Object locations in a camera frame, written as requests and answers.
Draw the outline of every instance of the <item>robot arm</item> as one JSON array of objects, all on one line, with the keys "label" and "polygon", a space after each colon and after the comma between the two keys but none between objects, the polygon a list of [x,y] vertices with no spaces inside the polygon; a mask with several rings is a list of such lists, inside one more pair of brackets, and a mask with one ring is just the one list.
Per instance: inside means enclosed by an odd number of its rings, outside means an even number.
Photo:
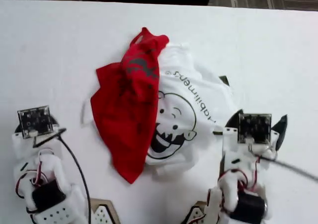
[{"label": "robot arm", "polygon": [[[240,110],[231,117],[223,131],[218,186],[209,190],[207,205],[191,209],[187,217],[200,213],[204,224],[261,224],[270,219],[272,202],[265,181],[269,162],[262,158],[276,158],[286,128],[287,116],[273,127],[270,114]],[[182,224],[193,220],[186,218]]]}]

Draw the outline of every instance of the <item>white t-shirt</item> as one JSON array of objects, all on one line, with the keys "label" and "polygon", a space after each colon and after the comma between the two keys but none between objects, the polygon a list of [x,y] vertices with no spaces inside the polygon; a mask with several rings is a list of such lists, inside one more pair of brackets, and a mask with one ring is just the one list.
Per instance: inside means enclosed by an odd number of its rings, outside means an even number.
[{"label": "white t-shirt", "polygon": [[146,163],[158,175],[176,174],[196,163],[196,149],[213,143],[213,131],[223,130],[237,107],[230,87],[195,65],[187,46],[168,44],[158,62],[156,130]]}]

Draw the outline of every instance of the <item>white robotic hand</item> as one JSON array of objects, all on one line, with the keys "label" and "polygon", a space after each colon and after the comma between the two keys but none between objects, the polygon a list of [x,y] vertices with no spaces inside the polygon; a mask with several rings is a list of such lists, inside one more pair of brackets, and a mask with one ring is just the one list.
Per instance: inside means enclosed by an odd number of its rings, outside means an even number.
[{"label": "white robotic hand", "polygon": [[263,158],[276,159],[286,128],[287,116],[273,127],[270,114],[240,110],[231,117],[223,131],[218,186],[209,190],[207,205],[194,206],[182,224],[198,219],[203,224],[260,224],[271,218],[270,188],[265,181],[269,162]]},{"label": "white robotic hand", "polygon": [[12,135],[18,159],[14,168],[15,191],[26,202],[35,224],[87,224],[88,210],[79,186],[63,169],[62,131],[48,106],[19,111],[20,125]]}]

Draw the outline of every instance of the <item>cartoon ear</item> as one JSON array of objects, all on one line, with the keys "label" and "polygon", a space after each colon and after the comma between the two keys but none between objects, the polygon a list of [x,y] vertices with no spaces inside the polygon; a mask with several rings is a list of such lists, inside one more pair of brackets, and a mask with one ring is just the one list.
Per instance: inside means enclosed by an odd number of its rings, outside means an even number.
[{"label": "cartoon ear", "polygon": [[164,98],[164,93],[162,91],[159,91],[158,98],[159,99]]},{"label": "cartoon ear", "polygon": [[197,135],[196,131],[188,131],[184,133],[184,138],[187,141],[191,141],[196,135]]}]

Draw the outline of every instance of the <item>gray cable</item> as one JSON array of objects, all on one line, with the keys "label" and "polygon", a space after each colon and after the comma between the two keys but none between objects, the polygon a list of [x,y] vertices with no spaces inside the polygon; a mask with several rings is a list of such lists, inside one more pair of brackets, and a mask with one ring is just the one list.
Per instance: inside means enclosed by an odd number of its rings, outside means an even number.
[{"label": "gray cable", "polygon": [[315,176],[315,175],[313,175],[313,174],[311,174],[311,173],[309,173],[307,171],[304,171],[303,169],[300,169],[300,168],[298,168],[296,166],[293,166],[291,164],[288,164],[288,163],[285,163],[285,162],[282,162],[282,161],[278,161],[278,160],[275,160],[275,159],[265,158],[263,156],[259,156],[259,157],[261,159],[263,159],[263,160],[268,161],[268,162],[272,162],[272,163],[275,163],[275,164],[277,164],[277,165],[279,165],[281,167],[287,168],[287,169],[289,169],[289,170],[291,170],[291,171],[293,171],[293,172],[295,172],[295,173],[297,173],[297,174],[299,174],[301,176],[304,176],[304,177],[306,177],[308,179],[311,179],[312,181],[318,183],[318,177],[317,176]]}]

